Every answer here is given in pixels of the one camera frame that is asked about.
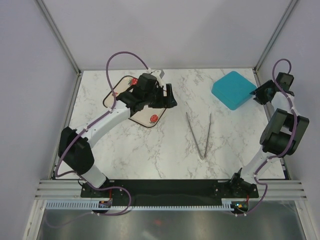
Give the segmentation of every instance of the wooden cutting board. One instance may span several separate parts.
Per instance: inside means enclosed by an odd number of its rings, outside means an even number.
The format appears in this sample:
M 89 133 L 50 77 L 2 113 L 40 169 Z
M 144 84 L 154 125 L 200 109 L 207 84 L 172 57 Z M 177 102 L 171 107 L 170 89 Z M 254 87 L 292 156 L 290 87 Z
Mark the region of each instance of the wooden cutting board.
M 114 87 L 115 95 L 117 96 L 126 91 L 131 85 L 137 84 L 137 81 L 138 79 L 136 77 L 124 76 Z M 113 102 L 114 98 L 112 96 L 112 92 L 109 92 L 102 101 L 106 108 L 111 107 Z M 144 106 L 142 111 L 137 112 L 129 119 L 146 128 L 152 128 L 158 123 L 165 111 L 166 108 L 150 108 L 148 106 Z

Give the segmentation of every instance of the gray wall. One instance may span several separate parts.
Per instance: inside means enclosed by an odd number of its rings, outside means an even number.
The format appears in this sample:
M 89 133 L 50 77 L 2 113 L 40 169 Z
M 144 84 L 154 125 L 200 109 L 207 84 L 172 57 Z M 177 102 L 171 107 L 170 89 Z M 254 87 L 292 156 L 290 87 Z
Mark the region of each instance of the gray wall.
M 81 69 L 253 67 L 290 0 L 43 0 Z M 142 69 L 117 57 L 112 69 Z
M 33 0 L 0 1 L 0 239 L 22 238 L 76 74 Z
M 309 127 L 296 153 L 286 161 L 291 175 L 302 180 L 320 228 L 320 1 L 301 0 L 260 70 L 260 77 L 271 78 L 272 67 L 280 58 L 292 62 L 291 87 L 301 115 Z M 277 71 L 287 71 L 286 63 Z

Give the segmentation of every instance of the strawberry print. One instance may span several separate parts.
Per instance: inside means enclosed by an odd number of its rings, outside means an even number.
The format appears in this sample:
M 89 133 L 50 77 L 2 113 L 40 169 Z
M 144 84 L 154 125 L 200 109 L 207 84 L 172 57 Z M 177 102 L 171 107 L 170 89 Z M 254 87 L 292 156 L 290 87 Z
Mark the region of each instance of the strawberry print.
M 129 82 L 128 85 L 132 86 L 132 85 L 136 85 L 138 83 L 138 79 L 137 78 L 132 78 Z
M 150 117 L 150 123 L 155 124 L 158 121 L 158 119 L 159 117 L 156 114 L 154 114 Z

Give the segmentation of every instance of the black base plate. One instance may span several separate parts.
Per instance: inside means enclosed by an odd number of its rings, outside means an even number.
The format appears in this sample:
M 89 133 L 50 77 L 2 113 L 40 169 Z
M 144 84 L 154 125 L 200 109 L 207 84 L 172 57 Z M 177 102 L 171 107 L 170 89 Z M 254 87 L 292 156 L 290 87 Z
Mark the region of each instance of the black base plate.
M 132 197 L 132 206 L 221 206 L 221 199 L 247 198 L 244 190 L 232 193 L 228 188 L 228 180 L 109 180 L 107 187 L 119 186 L 127 189 Z M 249 197 L 258 198 L 258 190 Z M 83 184 L 82 198 L 109 198 L 110 192 L 93 190 Z M 124 191 L 112 190 L 112 205 L 126 206 L 129 197 Z

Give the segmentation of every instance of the white marble table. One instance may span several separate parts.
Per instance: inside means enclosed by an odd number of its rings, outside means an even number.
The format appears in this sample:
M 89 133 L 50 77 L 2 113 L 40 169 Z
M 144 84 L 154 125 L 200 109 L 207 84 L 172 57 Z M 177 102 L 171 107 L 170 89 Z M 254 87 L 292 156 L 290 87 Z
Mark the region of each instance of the white marble table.
M 260 136 L 267 125 L 264 108 L 253 100 L 235 111 L 229 110 L 211 93 L 213 83 L 237 71 L 256 84 L 251 69 L 170 69 L 164 83 L 171 83 L 178 106 L 167 109 L 153 128 L 126 120 L 107 133 L 92 149 L 96 165 L 110 179 L 229 179 L 249 163 L 258 151 Z M 123 76 L 139 77 L 143 70 L 113 70 L 115 85 Z M 105 107 L 110 92 L 105 71 L 85 71 L 75 102 L 71 128 L 96 117 Z M 186 112 L 205 150 L 209 114 L 212 125 L 207 157 L 201 160 L 186 120 Z M 63 162 L 60 173 L 70 170 Z M 76 178 L 69 174 L 63 178 Z M 280 161 L 263 175 L 283 179 Z

